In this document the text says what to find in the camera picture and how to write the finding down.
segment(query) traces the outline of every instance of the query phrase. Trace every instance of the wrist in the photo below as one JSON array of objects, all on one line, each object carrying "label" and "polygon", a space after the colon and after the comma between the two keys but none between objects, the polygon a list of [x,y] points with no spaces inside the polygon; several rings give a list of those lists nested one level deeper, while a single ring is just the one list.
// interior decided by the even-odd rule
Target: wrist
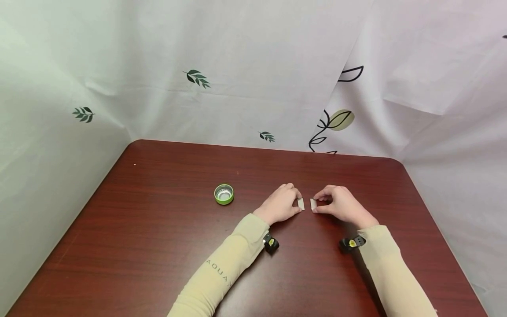
[{"label": "wrist", "polygon": [[364,215],[363,217],[358,218],[352,223],[357,228],[357,230],[368,229],[371,227],[378,226],[380,224],[378,220],[370,213]]},{"label": "wrist", "polygon": [[265,209],[257,208],[253,213],[254,216],[257,216],[262,221],[264,221],[268,226],[272,226],[275,222],[269,216],[269,213]]}]

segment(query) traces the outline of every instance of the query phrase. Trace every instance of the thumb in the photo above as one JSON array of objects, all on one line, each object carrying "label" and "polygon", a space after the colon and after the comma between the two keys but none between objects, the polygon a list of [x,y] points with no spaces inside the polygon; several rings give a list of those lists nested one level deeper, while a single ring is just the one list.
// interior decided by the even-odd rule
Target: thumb
[{"label": "thumb", "polygon": [[292,214],[299,214],[301,212],[301,208],[299,207],[292,207]]},{"label": "thumb", "polygon": [[331,205],[317,206],[312,212],[314,214],[332,214],[333,207]]}]

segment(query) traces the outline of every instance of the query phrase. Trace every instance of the small white object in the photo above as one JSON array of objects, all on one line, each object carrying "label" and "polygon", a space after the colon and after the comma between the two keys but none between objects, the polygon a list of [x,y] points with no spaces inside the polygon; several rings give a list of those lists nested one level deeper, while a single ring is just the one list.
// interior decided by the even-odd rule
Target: small white object
[{"label": "small white object", "polygon": [[305,201],[302,198],[298,199],[298,207],[301,208],[301,210],[305,210]]},{"label": "small white object", "polygon": [[312,207],[312,210],[315,210],[315,208],[317,208],[317,201],[313,198],[310,198],[310,206]]}]

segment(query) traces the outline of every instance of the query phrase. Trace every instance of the hand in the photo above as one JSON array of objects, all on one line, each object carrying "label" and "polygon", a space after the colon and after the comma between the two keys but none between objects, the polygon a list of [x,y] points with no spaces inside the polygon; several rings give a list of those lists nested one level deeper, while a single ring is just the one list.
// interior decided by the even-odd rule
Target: hand
[{"label": "hand", "polygon": [[283,184],[253,214],[271,226],[275,222],[285,221],[300,213],[301,209],[292,207],[292,203],[296,198],[301,197],[301,193],[294,184]]},{"label": "hand", "polygon": [[327,185],[315,194],[313,199],[331,201],[329,205],[318,206],[312,210],[315,214],[333,215],[341,221],[354,224],[359,230],[379,224],[377,219],[354,198],[346,187]]}]

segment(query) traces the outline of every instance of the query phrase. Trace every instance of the left hand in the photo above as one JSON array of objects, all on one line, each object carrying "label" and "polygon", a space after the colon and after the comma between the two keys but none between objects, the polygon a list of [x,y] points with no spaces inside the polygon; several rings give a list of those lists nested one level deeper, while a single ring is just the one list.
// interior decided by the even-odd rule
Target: left hand
[{"label": "left hand", "polygon": [[302,198],[294,184],[282,184],[253,214],[269,226],[275,222],[285,221],[301,212],[299,207],[292,207],[296,198]]}]

